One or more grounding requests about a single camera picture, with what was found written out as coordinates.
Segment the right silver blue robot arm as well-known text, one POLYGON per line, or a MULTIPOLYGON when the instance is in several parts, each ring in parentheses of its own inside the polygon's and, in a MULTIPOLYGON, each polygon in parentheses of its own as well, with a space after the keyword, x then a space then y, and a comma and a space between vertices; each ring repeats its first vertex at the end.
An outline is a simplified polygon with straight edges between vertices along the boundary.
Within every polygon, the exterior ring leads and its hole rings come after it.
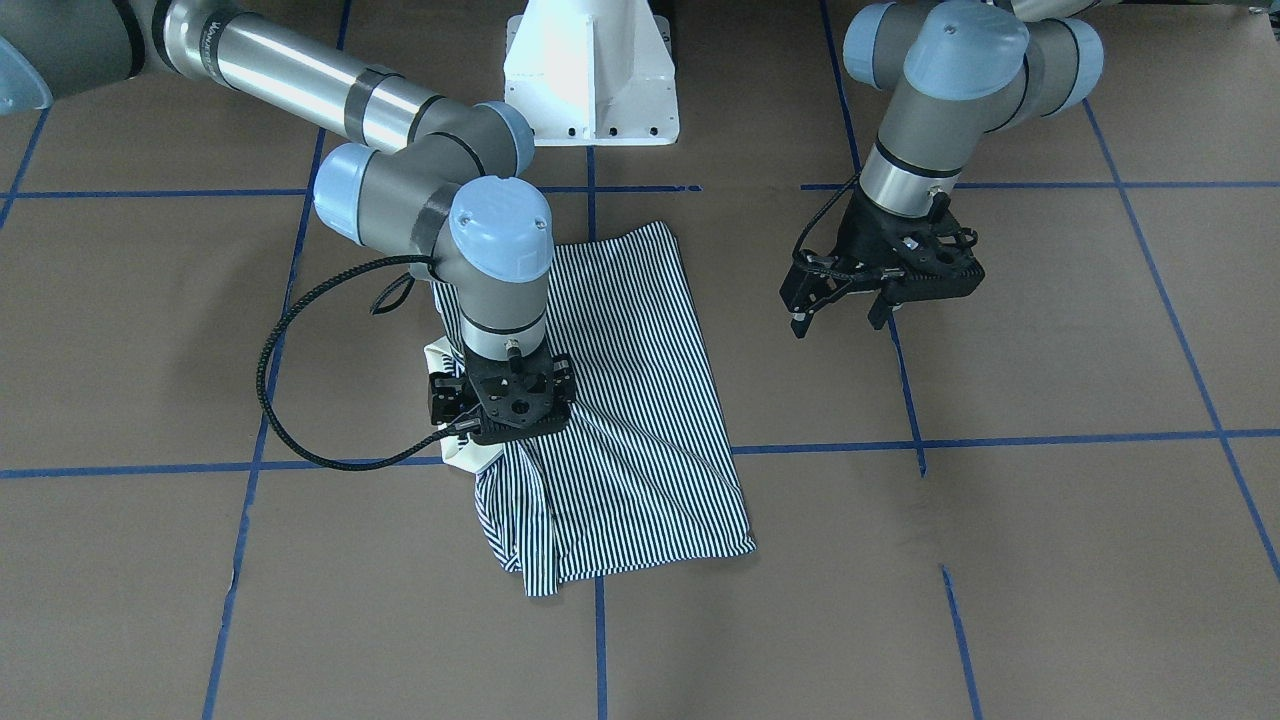
POLYGON ((453 101, 233 1, 5 1, 1 27, 4 114, 169 70, 339 135, 316 214, 460 309, 463 374, 433 374, 433 423, 480 445, 567 425, 572 363, 547 338, 553 223, 522 178, 535 147, 518 110, 453 101))

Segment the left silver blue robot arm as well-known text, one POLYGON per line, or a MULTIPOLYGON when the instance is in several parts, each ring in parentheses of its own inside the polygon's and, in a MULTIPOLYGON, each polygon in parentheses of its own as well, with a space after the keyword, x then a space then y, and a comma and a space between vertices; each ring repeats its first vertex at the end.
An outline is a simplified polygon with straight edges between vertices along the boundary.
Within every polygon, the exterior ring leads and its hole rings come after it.
POLYGON ((846 199, 833 249, 796 243, 780 288, 796 337, 850 293, 873 293, 881 329, 904 304, 959 299, 986 277, 977 233, 950 210, 984 135, 1075 106, 1097 86, 1105 50, 1075 10, 1037 1, 874 3, 851 20, 847 73, 892 94, 846 199))

